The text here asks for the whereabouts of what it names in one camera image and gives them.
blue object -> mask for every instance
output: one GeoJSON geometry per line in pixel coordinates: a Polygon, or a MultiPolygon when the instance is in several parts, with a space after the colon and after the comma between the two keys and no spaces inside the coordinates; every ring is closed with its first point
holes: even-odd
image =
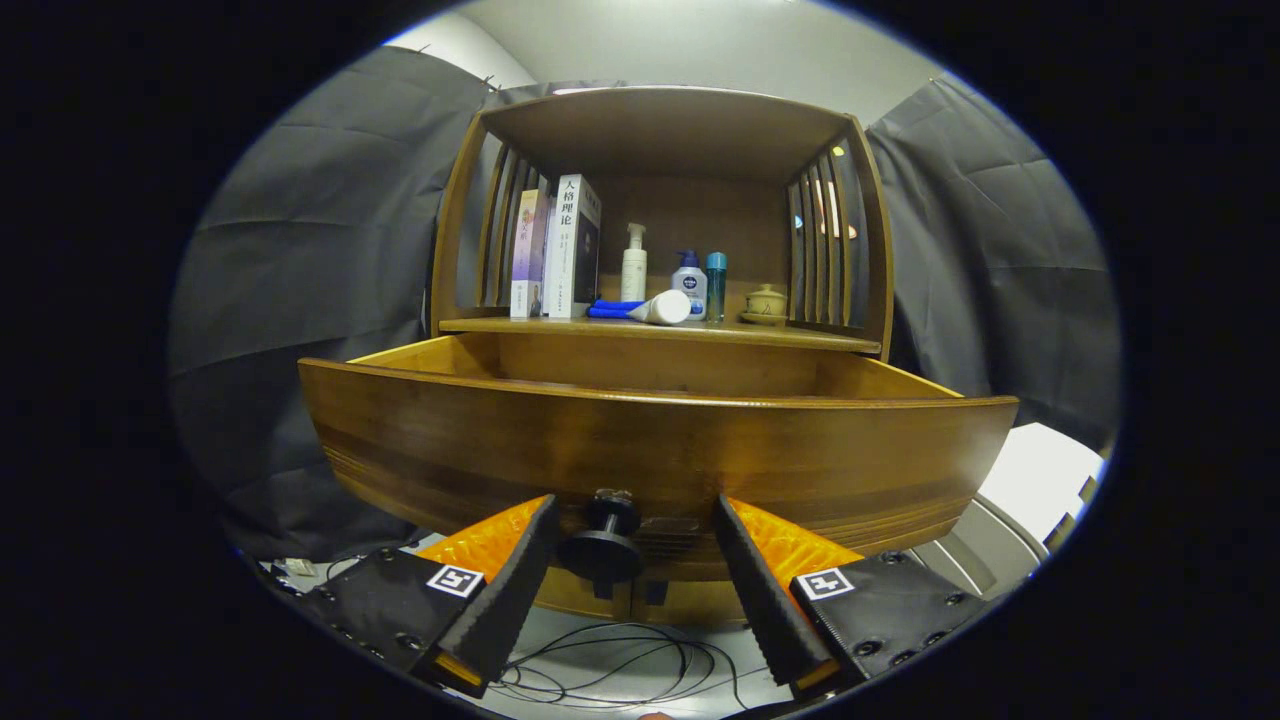
{"type": "Polygon", "coordinates": [[[723,252],[707,256],[707,322],[724,322],[724,272],[728,259],[723,252]]]}
{"type": "Polygon", "coordinates": [[[588,307],[588,318],[616,318],[620,320],[630,320],[631,316],[627,315],[630,310],[613,310],[611,307],[588,307]]]}
{"type": "Polygon", "coordinates": [[[627,300],[625,302],[609,302],[608,300],[596,300],[595,307],[598,310],[635,310],[636,307],[644,305],[644,300],[627,300]]]}

wooden shelf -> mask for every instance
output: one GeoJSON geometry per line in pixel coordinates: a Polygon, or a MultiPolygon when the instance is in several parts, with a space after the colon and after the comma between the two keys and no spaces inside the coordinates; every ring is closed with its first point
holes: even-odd
{"type": "Polygon", "coordinates": [[[631,320],[603,320],[595,318],[466,318],[440,320],[440,332],[486,333],[552,333],[599,337],[631,337],[640,340],[687,340],[703,342],[733,342],[740,345],[769,345],[774,347],[803,347],[810,350],[837,350],[844,352],[878,354],[881,343],[833,333],[791,327],[750,325],[726,322],[708,325],[686,322],[678,325],[648,325],[631,320]]]}
{"type": "Polygon", "coordinates": [[[484,127],[541,173],[701,177],[782,186],[850,117],[751,92],[614,87],[484,113],[484,127]]]}

white wall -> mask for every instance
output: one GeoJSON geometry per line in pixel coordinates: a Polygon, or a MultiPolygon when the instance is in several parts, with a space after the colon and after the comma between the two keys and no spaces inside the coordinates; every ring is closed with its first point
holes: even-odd
{"type": "Polygon", "coordinates": [[[511,53],[470,19],[457,14],[438,15],[385,45],[419,50],[452,63],[477,78],[489,79],[494,87],[518,87],[536,82],[511,53]]]}
{"type": "Polygon", "coordinates": [[[454,13],[538,82],[620,79],[762,92],[879,119],[942,68],[806,0],[477,0],[454,13]]]}

white pump bottle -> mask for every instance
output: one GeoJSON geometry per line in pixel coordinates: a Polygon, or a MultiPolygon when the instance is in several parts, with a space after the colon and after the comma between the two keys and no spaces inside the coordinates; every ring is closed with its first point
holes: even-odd
{"type": "Polygon", "coordinates": [[[627,224],[631,233],[631,247],[622,251],[622,302],[635,302],[645,300],[645,277],[649,272],[649,254],[640,249],[640,240],[644,236],[644,225],[639,223],[627,224]]]}

white tube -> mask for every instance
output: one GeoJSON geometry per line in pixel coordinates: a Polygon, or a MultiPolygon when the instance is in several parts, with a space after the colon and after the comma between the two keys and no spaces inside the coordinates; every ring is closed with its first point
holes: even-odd
{"type": "Polygon", "coordinates": [[[690,305],[687,295],[678,290],[668,290],[653,296],[627,315],[632,320],[652,325],[675,325],[689,319],[690,310],[692,310],[692,305],[690,305]]]}

